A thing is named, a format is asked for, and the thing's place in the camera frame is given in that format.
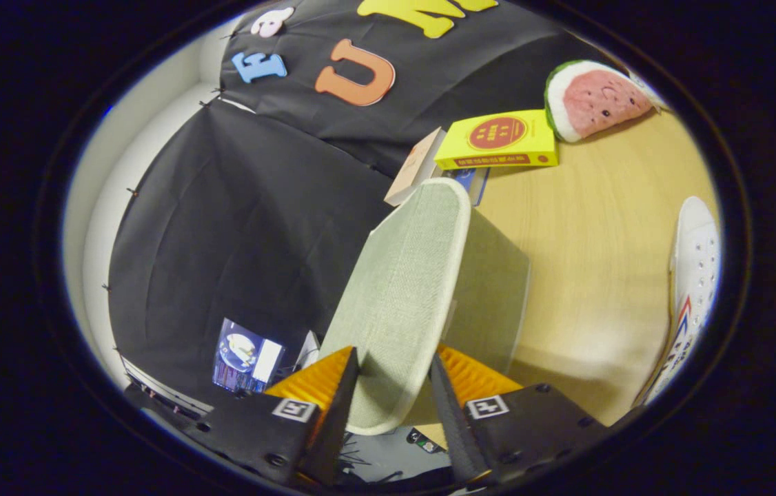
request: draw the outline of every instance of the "white wall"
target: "white wall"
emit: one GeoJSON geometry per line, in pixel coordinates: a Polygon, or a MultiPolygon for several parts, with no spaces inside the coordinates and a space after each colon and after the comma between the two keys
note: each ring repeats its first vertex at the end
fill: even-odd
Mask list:
{"type": "Polygon", "coordinates": [[[63,219],[63,268],[70,304],[85,341],[119,387],[129,384],[110,324],[107,292],[118,224],[155,154],[214,97],[231,19],[137,81],[105,115],[79,159],[63,219]]]}

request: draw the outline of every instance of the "yellow book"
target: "yellow book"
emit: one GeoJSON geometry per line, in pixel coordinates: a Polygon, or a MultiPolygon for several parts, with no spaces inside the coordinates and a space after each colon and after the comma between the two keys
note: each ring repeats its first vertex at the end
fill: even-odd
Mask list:
{"type": "Polygon", "coordinates": [[[556,140],[544,110],[518,110],[452,123],[434,157],[443,170],[554,166],[556,140]]]}

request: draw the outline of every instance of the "yellow letter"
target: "yellow letter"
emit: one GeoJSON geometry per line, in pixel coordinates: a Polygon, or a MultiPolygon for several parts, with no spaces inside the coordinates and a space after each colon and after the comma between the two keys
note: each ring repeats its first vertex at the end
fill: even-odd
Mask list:
{"type": "MultiPolygon", "coordinates": [[[[496,0],[456,0],[465,10],[479,12],[498,5],[496,0]]],[[[451,19],[433,17],[424,13],[463,18],[464,12],[448,0],[363,0],[357,7],[362,16],[385,14],[392,18],[418,25],[426,37],[439,38],[452,29],[451,19]]]]}

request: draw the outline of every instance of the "orange letter u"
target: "orange letter u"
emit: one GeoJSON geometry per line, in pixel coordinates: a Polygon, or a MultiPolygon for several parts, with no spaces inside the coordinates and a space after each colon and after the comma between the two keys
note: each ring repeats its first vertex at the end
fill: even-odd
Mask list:
{"type": "Polygon", "coordinates": [[[336,62],[348,59],[369,67],[373,72],[373,81],[368,85],[359,85],[338,75],[336,70],[328,65],[321,70],[318,80],[315,81],[315,90],[318,93],[333,94],[353,105],[366,107],[382,100],[394,85],[394,66],[377,54],[354,47],[348,38],[336,43],[330,59],[336,62]]]}

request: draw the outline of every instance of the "red circle on book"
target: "red circle on book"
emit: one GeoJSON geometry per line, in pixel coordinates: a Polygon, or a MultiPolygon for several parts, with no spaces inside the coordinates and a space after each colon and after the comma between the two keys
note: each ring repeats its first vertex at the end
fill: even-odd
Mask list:
{"type": "Polygon", "coordinates": [[[497,150],[526,136],[526,123],[517,117],[496,117],[477,125],[467,142],[478,150],[497,150]]]}

